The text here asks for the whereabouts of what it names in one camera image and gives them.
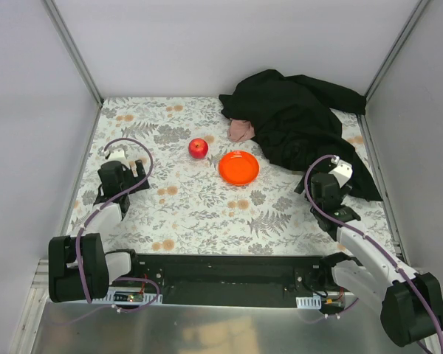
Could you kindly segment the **black cloth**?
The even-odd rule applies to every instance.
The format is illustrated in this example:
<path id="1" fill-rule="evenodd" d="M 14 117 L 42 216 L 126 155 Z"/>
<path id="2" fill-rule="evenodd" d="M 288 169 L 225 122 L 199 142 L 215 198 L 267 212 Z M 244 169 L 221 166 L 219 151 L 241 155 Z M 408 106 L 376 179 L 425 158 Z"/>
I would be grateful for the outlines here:
<path id="1" fill-rule="evenodd" d="M 271 164 L 305 172 L 321 156 L 339 156 L 353 167 L 350 194 L 381 201 L 372 175 L 355 147 L 342 138 L 343 126 L 334 114 L 365 114 L 363 95 L 303 74 L 284 76 L 267 69 L 242 80 L 219 100 L 226 118 L 251 124 L 253 141 Z"/>

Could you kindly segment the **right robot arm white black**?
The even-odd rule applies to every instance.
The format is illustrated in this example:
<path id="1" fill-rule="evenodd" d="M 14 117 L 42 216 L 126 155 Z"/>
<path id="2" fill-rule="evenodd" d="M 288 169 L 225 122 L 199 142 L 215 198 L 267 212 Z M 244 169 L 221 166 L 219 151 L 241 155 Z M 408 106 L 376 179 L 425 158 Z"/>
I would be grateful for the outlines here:
<path id="1" fill-rule="evenodd" d="M 367 235 L 360 216 L 343 204 L 349 177 L 337 172 L 304 176 L 296 188 L 311 204 L 318 226 L 350 251 L 325 257 L 329 279 L 352 292 L 404 347 L 437 335 L 443 352 L 443 298 L 439 280 L 421 273 Z"/>

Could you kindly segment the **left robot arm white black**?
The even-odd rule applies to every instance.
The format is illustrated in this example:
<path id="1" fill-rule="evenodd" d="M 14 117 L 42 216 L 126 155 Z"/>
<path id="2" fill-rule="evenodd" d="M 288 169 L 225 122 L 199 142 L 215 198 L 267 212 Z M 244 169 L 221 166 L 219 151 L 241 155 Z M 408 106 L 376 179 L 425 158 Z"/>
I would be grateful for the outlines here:
<path id="1" fill-rule="evenodd" d="M 101 165 L 100 186 L 93 204 L 98 214 L 77 239 L 54 237 L 48 245 L 49 295 L 53 302 L 103 298 L 110 284 L 130 274 L 136 266 L 136 252 L 130 249 L 105 251 L 102 236 L 123 221 L 130 207 L 130 194 L 149 188 L 142 161 L 136 173 L 119 161 Z"/>

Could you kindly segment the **pink cloth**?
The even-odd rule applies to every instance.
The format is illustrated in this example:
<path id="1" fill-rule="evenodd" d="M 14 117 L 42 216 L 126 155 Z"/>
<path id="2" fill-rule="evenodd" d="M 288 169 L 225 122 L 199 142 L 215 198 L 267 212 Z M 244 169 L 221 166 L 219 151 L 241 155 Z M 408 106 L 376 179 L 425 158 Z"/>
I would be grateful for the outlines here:
<path id="1" fill-rule="evenodd" d="M 232 119 L 227 132 L 227 137 L 231 142 L 245 142 L 255 136 L 252 123 L 248 120 Z"/>

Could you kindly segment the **red apple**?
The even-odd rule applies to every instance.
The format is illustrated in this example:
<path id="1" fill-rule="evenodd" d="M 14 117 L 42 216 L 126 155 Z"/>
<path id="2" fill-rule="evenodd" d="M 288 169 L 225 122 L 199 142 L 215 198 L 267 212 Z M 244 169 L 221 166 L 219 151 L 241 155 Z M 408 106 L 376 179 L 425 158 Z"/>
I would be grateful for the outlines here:
<path id="1" fill-rule="evenodd" d="M 196 138 L 190 141 L 188 145 L 188 152 L 194 159 L 203 159 L 206 157 L 209 149 L 208 143 L 201 138 Z"/>

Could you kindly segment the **floral patterned table mat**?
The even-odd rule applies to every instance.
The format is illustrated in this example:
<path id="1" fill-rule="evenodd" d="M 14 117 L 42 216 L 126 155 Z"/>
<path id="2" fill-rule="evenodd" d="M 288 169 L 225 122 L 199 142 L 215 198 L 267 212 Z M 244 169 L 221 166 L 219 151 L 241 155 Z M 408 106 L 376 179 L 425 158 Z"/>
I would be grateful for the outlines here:
<path id="1" fill-rule="evenodd" d="M 302 175 L 270 164 L 253 141 L 231 142 L 216 98 L 110 98 L 100 112 L 69 229 L 92 210 L 106 145 L 151 171 L 150 188 L 131 196 L 124 221 L 103 238 L 105 250 L 157 254 L 327 255 L 343 246 L 323 233 L 309 202 L 294 192 Z M 204 139 L 203 159 L 188 152 Z M 260 171 L 248 185 L 219 175 L 221 158 L 251 153 Z"/>

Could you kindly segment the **orange plastic plate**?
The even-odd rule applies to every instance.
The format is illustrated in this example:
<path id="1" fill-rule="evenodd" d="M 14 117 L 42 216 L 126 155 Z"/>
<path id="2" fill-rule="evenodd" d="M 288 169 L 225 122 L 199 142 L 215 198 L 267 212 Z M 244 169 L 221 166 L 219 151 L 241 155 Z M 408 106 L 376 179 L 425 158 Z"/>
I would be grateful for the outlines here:
<path id="1" fill-rule="evenodd" d="M 256 179 L 259 171 L 258 160 L 246 151 L 229 152 L 219 162 L 219 175 L 228 184 L 235 186 L 250 184 Z"/>

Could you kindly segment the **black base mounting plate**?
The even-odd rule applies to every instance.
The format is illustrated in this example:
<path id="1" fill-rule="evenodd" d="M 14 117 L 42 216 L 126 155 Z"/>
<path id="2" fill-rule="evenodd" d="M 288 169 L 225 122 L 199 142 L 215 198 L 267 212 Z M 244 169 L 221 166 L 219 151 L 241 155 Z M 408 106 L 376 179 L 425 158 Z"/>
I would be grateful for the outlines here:
<path id="1" fill-rule="evenodd" d="M 129 272 L 151 281 L 165 305 L 293 308 L 301 297 L 317 296 L 335 310 L 348 291 L 326 273 L 321 256 L 202 256 L 138 254 Z"/>

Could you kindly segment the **left aluminium frame post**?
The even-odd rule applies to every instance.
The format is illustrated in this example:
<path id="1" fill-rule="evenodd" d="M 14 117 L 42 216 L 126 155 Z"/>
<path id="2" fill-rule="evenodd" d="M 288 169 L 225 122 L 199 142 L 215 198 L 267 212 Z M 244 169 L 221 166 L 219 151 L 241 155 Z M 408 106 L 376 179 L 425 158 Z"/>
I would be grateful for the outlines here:
<path id="1" fill-rule="evenodd" d="M 80 50 L 78 49 L 77 44 L 75 43 L 75 40 L 72 37 L 68 26 L 66 25 L 61 11 L 58 9 L 57 4 L 53 0 L 43 0 L 41 3 L 43 4 L 44 9 L 51 19 L 58 36 L 62 40 L 72 62 L 74 63 L 78 74 L 83 80 L 94 101 L 99 107 L 101 107 L 104 102 L 103 96 L 97 88 L 89 68 L 85 63 L 85 60 L 83 59 Z"/>

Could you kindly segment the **aluminium frame post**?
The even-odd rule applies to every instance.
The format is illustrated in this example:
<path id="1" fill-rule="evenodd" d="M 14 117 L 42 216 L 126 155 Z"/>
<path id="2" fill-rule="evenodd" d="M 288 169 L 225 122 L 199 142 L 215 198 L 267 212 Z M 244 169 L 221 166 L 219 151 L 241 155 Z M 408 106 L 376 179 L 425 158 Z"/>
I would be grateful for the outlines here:
<path id="1" fill-rule="evenodd" d="M 75 43 L 75 40 L 72 37 L 68 26 L 66 25 L 61 11 L 58 9 L 57 4 L 53 0 L 43 0 L 41 3 L 43 4 L 44 9 L 51 19 L 58 36 L 62 40 L 72 62 L 74 63 L 78 74 L 83 80 L 94 101 L 99 107 L 101 107 L 104 102 L 103 96 L 97 88 L 89 68 L 85 63 L 85 60 L 83 59 L 80 50 L 78 49 L 77 44 Z"/>
<path id="2" fill-rule="evenodd" d="M 426 9 L 429 7 L 431 2 L 431 0 L 419 0 L 414 6 L 411 14 L 408 16 L 402 29 L 399 31 L 398 36 L 396 37 L 391 48 L 388 51 L 388 54 L 385 56 L 385 59 L 381 63 L 377 73 L 374 75 L 374 78 L 371 81 L 371 84 L 366 90 L 365 98 L 367 102 L 374 95 L 374 92 L 377 90 L 383 78 L 388 73 L 388 70 L 396 60 L 397 56 L 411 36 L 412 32 L 415 30 L 417 24 L 419 23 L 419 20 L 424 15 Z"/>

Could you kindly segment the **right aluminium frame post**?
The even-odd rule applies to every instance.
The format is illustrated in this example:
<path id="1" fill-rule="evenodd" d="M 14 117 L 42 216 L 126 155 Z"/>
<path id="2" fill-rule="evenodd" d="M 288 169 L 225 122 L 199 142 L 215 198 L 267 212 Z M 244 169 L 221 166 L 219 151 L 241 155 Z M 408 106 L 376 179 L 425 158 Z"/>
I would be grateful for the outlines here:
<path id="1" fill-rule="evenodd" d="M 374 92 L 377 90 L 383 78 L 388 73 L 388 70 L 396 60 L 397 56 L 411 36 L 412 32 L 415 30 L 417 24 L 419 23 L 419 20 L 424 15 L 426 9 L 429 7 L 431 2 L 431 0 L 419 0 L 414 6 L 411 14 L 408 16 L 402 29 L 399 31 L 398 36 L 396 37 L 391 48 L 388 51 L 388 54 L 385 56 L 385 59 L 381 63 L 377 73 L 374 75 L 374 78 L 371 81 L 371 84 L 366 90 L 365 98 L 367 102 L 374 95 Z"/>

